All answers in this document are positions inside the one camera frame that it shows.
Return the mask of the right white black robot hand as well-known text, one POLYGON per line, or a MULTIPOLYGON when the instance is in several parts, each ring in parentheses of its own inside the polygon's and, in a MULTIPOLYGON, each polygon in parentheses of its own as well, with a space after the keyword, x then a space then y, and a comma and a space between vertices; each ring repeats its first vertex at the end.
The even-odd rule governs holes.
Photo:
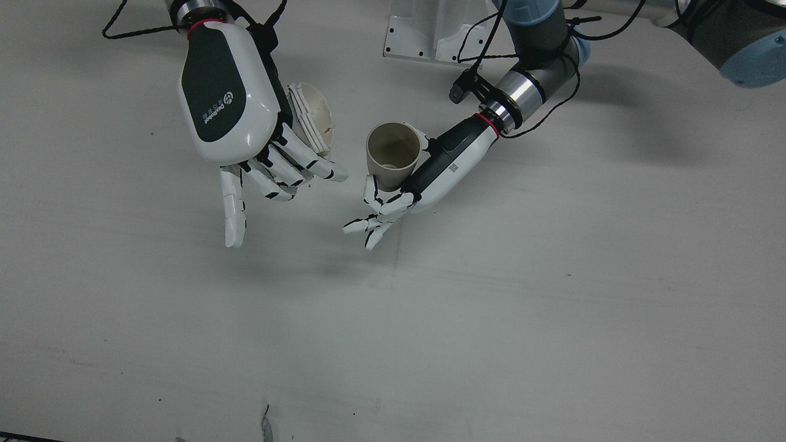
POLYGON ((206 18, 186 37, 180 104, 197 152, 219 168, 225 246, 239 248, 246 230, 244 184, 270 200, 289 201, 311 178, 342 182, 346 171, 293 130, 275 65, 250 31, 206 18))

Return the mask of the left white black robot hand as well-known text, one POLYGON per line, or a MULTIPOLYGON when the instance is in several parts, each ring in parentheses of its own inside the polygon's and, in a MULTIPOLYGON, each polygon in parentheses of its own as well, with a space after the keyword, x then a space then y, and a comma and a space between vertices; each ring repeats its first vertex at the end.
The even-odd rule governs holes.
POLYGON ((364 232, 364 247, 373 249, 403 215, 423 212, 441 201, 499 138, 500 131, 488 113, 478 112, 465 118, 440 136, 429 139, 425 148, 429 158, 394 190, 387 201, 379 195, 379 180, 368 174, 363 201, 372 213, 345 224, 343 233, 364 232))

